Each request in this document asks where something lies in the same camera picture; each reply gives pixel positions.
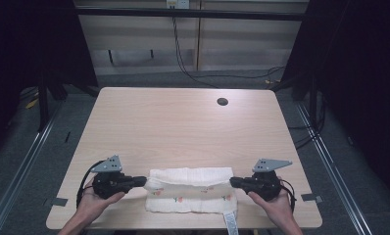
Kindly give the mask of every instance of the white cloth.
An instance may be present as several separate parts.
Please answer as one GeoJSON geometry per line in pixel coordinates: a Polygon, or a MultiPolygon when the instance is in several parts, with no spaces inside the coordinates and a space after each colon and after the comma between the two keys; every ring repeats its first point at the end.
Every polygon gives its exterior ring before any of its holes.
{"type": "Polygon", "coordinates": [[[144,188],[148,212],[237,211],[230,167],[152,169],[144,188]]]}

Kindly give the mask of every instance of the human hand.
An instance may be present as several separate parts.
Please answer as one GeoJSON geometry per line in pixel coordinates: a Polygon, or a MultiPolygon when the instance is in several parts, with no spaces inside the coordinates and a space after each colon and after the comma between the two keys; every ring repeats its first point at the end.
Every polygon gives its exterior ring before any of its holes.
{"type": "Polygon", "coordinates": [[[278,196],[268,202],[253,191],[249,192],[248,196],[266,211],[271,222],[279,227],[285,234],[302,234],[302,230],[293,217],[293,211],[290,208],[289,197],[286,190],[281,189],[278,196]]]}
{"type": "Polygon", "coordinates": [[[92,188],[93,180],[94,178],[85,185],[81,202],[79,203],[73,217],[60,231],[60,235],[79,234],[82,229],[97,219],[109,205],[118,202],[122,197],[124,197],[125,193],[119,192],[108,199],[100,198],[94,193],[94,189],[92,188]]]}

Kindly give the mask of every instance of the power outlet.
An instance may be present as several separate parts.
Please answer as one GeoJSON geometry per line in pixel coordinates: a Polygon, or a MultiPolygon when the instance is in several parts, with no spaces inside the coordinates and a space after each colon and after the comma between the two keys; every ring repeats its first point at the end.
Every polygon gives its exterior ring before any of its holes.
{"type": "Polygon", "coordinates": [[[189,9],[189,0],[177,0],[177,9],[189,9]]]}
{"type": "Polygon", "coordinates": [[[177,9],[177,0],[167,0],[168,9],[177,9]]]}

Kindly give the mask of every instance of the horizontal black bar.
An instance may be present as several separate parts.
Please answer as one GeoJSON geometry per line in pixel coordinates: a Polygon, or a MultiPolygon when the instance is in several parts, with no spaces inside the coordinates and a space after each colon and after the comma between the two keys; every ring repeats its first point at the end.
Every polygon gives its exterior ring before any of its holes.
{"type": "Polygon", "coordinates": [[[210,19],[244,19],[301,22],[313,16],[302,13],[268,13],[186,9],[150,9],[150,8],[24,8],[29,12],[41,14],[77,14],[91,16],[135,16],[135,17],[175,17],[175,18],[210,18],[210,19]]]}

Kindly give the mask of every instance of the tabletop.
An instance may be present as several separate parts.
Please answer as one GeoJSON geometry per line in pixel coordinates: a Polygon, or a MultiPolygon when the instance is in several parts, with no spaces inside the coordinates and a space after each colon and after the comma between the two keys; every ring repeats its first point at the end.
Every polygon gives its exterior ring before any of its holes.
{"type": "MultiPolygon", "coordinates": [[[[120,156],[122,172],[132,176],[148,176],[150,169],[232,167],[234,176],[249,177],[258,159],[291,161],[276,173],[294,187],[295,218],[303,228],[321,226],[316,202],[300,196],[312,191],[272,91],[103,88],[57,196],[68,202],[52,208],[46,222],[50,229],[61,229],[74,214],[76,191],[87,170],[113,155],[120,156]]],[[[226,228],[222,214],[145,211],[146,195],[145,189],[133,188],[90,228],[226,228]]],[[[244,191],[236,189],[236,196],[240,229],[274,227],[244,191]]]]}

